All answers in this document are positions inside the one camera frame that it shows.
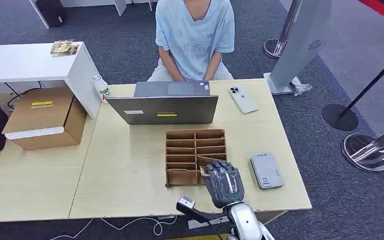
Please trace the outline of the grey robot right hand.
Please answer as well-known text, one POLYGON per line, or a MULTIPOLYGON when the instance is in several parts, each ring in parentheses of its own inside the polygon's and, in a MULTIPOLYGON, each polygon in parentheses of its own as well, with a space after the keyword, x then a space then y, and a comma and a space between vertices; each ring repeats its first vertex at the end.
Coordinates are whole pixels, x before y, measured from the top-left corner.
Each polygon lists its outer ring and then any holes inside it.
POLYGON ((205 166, 204 172, 209 175, 205 185, 216 208, 222 209, 244 200, 241 175, 230 162, 215 160, 205 166))

